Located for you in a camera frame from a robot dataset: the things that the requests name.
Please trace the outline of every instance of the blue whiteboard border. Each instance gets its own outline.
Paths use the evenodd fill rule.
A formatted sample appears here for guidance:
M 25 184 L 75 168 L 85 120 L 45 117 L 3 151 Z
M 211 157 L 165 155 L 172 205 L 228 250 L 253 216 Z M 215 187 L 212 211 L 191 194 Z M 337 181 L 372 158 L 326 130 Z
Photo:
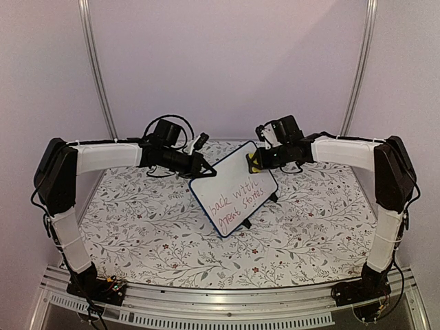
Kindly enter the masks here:
M 240 150 L 240 149 L 243 148 L 246 144 L 249 144 L 249 143 L 252 143 L 252 144 L 255 146 L 255 149 L 258 148 L 258 147 L 256 146 L 256 144 L 255 144 L 254 141 L 249 140 L 249 141 L 243 143 L 242 145 L 240 145 L 240 147 L 238 147 L 237 149 L 235 149 L 235 150 L 234 150 L 233 152 L 231 152 L 229 155 L 226 155 L 225 157 L 221 158 L 217 163 L 215 163 L 214 165 L 212 165 L 212 167 L 216 166 L 219 162 L 222 162 L 223 160 L 225 160 L 225 159 L 228 158 L 229 156 L 233 155 L 234 153 L 236 153 L 238 150 Z M 278 186 L 278 182 L 275 180 L 275 177 L 274 177 L 274 175 L 272 174 L 272 172 L 271 172 L 270 170 L 268 170 L 268 171 L 269 171 L 270 175 L 272 176 L 272 179 L 274 180 L 274 182 L 275 182 L 275 184 L 276 184 L 276 190 L 273 192 L 273 193 L 276 193 L 276 192 L 278 191 L 278 188 L 279 188 L 279 186 Z M 211 217 L 208 215 L 208 212 L 206 212 L 206 209 L 204 208 L 204 206 L 201 204 L 199 198 L 197 197 L 197 195 L 195 194 L 195 192 L 194 192 L 194 190 L 193 190 L 193 187 L 191 187 L 191 184 L 192 184 L 192 182 L 193 182 L 194 180 L 196 180 L 196 179 L 192 179 L 191 181 L 189 181 L 188 186 L 189 186 L 189 189 L 191 190 L 191 193 L 194 195 L 195 200 L 197 201 L 197 203 L 199 203 L 201 209 L 203 210 L 203 213 L 205 213 L 205 215 L 206 215 L 207 218 L 209 219 L 209 222 L 211 222 L 211 224 L 212 224 L 212 226 L 214 227 L 214 229 L 215 229 L 215 231 L 217 232 L 217 234 L 219 234 L 219 236 L 220 236 L 221 238 L 224 238 L 224 239 L 227 238 L 227 237 L 229 237 L 233 232 L 235 232 L 235 230 L 237 230 L 238 227 L 241 226 L 241 223 L 240 223 L 236 228 L 234 228 L 234 229 L 233 229 L 228 235 L 223 236 L 223 235 L 220 233 L 220 231 L 217 229 L 217 227 L 216 227 L 216 225 L 214 224 L 214 222 L 212 221 Z M 261 205 L 260 205 L 258 208 L 256 208 L 254 212 L 252 212 L 251 214 L 249 214 L 249 216 L 247 217 L 247 219 L 249 219 L 249 218 L 250 218 L 250 217 L 251 217 L 256 211 L 258 211 L 258 210 L 261 208 L 261 206 L 263 206 L 263 204 L 264 204 L 266 201 L 269 200 L 269 198 L 270 198 L 270 196 L 269 196 L 269 197 L 268 197 L 263 203 L 261 203 Z

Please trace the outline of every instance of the red handwriting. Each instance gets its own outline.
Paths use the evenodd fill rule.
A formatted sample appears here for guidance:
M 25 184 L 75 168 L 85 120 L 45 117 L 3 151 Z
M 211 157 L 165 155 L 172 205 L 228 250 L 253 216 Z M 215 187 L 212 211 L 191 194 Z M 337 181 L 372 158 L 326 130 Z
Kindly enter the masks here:
M 221 232 L 226 235 L 228 233 L 228 225 L 234 221 L 235 217 L 238 217 L 241 214 L 240 211 L 238 211 L 234 207 L 234 212 L 228 213 L 225 217 L 219 218 L 219 225 Z
M 241 195 L 246 195 L 252 192 L 254 188 L 257 187 L 258 185 L 259 185 L 258 182 L 255 182 L 253 179 L 248 177 L 247 182 L 241 184 L 240 188 L 236 192 L 232 193 L 232 196 L 238 199 L 239 197 L 241 197 Z
M 212 215 L 216 215 L 218 211 L 220 211 L 222 208 L 224 208 L 227 205 L 231 205 L 231 202 L 228 201 L 227 197 L 220 195 L 219 201 L 214 205 L 214 208 L 209 206 L 209 209 Z
M 245 206 L 245 210 L 248 208 L 248 205 L 252 204 L 254 201 L 256 201 L 257 198 L 263 195 L 264 195 L 264 190 L 262 188 L 259 188 L 258 190 L 255 190 L 252 193 L 252 195 L 244 197 L 241 202 Z

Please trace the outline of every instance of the white partition panel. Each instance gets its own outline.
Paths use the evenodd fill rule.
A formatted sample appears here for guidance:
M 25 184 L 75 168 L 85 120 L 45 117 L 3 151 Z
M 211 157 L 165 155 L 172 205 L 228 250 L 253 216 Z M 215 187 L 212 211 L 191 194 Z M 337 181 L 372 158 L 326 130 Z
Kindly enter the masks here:
M 196 131 L 250 138 L 288 113 L 305 133 L 340 130 L 366 1 L 90 3 L 118 135 L 179 113 Z

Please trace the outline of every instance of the black stand leg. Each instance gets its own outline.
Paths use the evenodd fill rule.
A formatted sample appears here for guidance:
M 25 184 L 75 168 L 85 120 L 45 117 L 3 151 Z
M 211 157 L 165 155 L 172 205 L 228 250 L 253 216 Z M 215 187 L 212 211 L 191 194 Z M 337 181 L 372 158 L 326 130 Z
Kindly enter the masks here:
M 273 192 L 272 195 L 270 195 L 269 200 L 273 201 L 274 203 L 278 201 L 278 196 L 276 196 L 275 192 Z
M 243 226 L 245 226 L 247 229 L 250 229 L 252 224 L 250 223 L 249 219 L 245 219 L 242 223 Z

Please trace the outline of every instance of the floral pattern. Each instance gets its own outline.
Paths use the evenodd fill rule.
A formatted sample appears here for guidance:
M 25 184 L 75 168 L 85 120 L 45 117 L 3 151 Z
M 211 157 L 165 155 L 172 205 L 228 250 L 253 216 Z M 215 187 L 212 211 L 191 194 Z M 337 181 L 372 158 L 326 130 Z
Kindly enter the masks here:
M 213 164 L 243 142 L 208 142 Z M 353 171 L 339 164 L 273 174 L 276 203 L 218 236 L 188 180 L 147 177 L 148 168 L 107 170 L 80 231 L 98 272 L 152 285 L 255 288 L 308 285 L 359 275 L 375 217 Z

